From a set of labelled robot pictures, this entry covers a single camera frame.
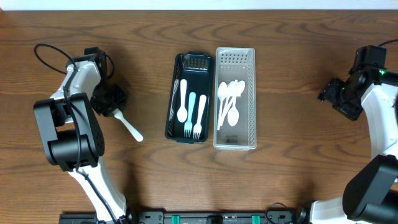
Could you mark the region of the white plastic fork underneath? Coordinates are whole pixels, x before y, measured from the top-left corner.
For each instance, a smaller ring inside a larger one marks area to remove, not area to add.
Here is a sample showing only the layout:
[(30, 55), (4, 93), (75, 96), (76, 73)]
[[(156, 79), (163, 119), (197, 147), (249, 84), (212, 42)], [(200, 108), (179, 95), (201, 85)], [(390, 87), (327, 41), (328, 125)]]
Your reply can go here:
[(123, 112), (116, 108), (113, 112), (112, 115), (120, 120), (122, 122), (123, 125), (125, 125), (125, 127), (127, 128), (127, 130), (131, 133), (131, 135), (133, 136), (133, 138), (138, 141), (138, 142), (142, 142), (144, 140), (143, 135), (124, 117)]

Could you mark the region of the white spoon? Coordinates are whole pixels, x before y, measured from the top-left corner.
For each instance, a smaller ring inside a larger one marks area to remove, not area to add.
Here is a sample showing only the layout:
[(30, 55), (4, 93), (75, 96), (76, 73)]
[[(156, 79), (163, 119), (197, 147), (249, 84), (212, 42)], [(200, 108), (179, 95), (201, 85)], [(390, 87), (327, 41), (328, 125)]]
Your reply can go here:
[(228, 85), (228, 93), (226, 95), (226, 98), (223, 100), (223, 110), (222, 110), (222, 115), (221, 115), (221, 124), (220, 127), (223, 125), (224, 118), (227, 114), (227, 109), (230, 106), (229, 103), (229, 98), (233, 96), (234, 91), (235, 91), (235, 86), (236, 86), (236, 80), (231, 81)]
[(241, 93), (243, 92), (243, 90), (244, 90), (244, 88), (245, 88), (245, 85), (246, 85), (246, 84), (245, 84), (245, 82), (244, 82), (243, 80), (241, 80), (241, 81), (237, 81), (237, 80), (236, 80), (235, 91), (234, 91), (233, 96), (229, 98), (230, 106), (229, 106), (228, 109), (227, 109), (227, 114), (226, 114), (225, 117), (228, 117), (228, 111), (229, 111), (229, 109), (231, 108), (231, 104), (232, 104), (232, 99), (233, 99), (233, 97), (234, 97), (234, 96), (236, 96), (236, 97), (241, 96)]
[(177, 119), (180, 123), (184, 123), (187, 119), (187, 109), (185, 108), (185, 99), (187, 92), (187, 81), (181, 79), (180, 81), (180, 108), (177, 111)]

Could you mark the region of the mint green plastic fork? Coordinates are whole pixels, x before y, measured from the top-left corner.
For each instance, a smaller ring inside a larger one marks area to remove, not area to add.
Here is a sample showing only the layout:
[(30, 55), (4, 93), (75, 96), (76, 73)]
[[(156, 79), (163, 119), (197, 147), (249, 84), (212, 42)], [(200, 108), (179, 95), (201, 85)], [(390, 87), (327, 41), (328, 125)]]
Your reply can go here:
[(191, 131), (192, 131), (192, 115), (193, 115), (193, 109), (195, 106), (195, 100), (196, 100), (196, 93), (195, 92), (190, 92), (189, 94), (189, 99), (188, 99), (188, 116), (187, 120), (184, 124), (184, 137), (189, 138), (191, 136)]

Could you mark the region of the white plastic fork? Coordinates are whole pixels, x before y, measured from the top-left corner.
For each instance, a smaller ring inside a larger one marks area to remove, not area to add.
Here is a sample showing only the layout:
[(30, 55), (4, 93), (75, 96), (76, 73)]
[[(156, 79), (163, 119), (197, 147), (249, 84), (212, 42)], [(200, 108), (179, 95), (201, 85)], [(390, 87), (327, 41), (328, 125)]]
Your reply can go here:
[(199, 105), (198, 105), (197, 122), (196, 122), (196, 124), (193, 127), (193, 139), (194, 140), (199, 140), (199, 138), (200, 138), (200, 134), (201, 134), (201, 130), (202, 130), (201, 120), (202, 120), (202, 117), (203, 117), (203, 112), (204, 112), (204, 109), (205, 109), (206, 100), (207, 100), (206, 95), (201, 95), (200, 96)]

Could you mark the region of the white spoon bowl down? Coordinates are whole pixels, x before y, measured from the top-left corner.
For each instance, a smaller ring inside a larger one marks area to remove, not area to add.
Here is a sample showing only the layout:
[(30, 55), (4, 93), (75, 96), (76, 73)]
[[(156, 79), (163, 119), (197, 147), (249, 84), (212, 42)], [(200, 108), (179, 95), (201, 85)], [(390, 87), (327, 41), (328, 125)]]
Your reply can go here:
[(230, 126), (236, 126), (239, 120), (239, 111), (236, 108), (236, 96), (232, 99), (231, 108), (228, 111), (228, 123)]

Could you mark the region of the white spoon bowl up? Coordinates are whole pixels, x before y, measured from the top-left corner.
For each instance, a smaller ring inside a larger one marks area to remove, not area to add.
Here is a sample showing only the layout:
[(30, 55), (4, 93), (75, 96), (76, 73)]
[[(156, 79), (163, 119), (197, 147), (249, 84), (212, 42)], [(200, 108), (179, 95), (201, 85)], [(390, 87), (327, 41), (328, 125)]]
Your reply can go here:
[(220, 128), (220, 124), (221, 124), (221, 115), (222, 115), (222, 110), (223, 110), (223, 100), (226, 98), (227, 93), (228, 93), (227, 84), (225, 82), (221, 82), (219, 87), (218, 87), (218, 98), (220, 100), (219, 112), (218, 112), (218, 129)]

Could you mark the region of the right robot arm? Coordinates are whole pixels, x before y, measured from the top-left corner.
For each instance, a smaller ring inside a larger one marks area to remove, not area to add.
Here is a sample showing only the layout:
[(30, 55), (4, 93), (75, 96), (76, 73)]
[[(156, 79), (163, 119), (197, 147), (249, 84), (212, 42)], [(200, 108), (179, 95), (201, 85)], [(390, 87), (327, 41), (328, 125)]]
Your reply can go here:
[(307, 223), (397, 223), (397, 74), (370, 68), (333, 80), (320, 93), (323, 101), (356, 120), (366, 113), (371, 161), (349, 181), (343, 195), (311, 203)]

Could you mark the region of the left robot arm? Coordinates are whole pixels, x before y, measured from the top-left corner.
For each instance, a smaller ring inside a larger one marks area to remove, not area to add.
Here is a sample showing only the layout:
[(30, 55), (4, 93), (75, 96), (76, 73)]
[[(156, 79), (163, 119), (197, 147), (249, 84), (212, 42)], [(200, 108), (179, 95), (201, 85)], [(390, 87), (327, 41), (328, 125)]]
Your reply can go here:
[(95, 207), (97, 223), (128, 223), (127, 200), (104, 164), (104, 137), (91, 99), (108, 77), (103, 59), (74, 58), (61, 87), (34, 104), (45, 156), (68, 172)]

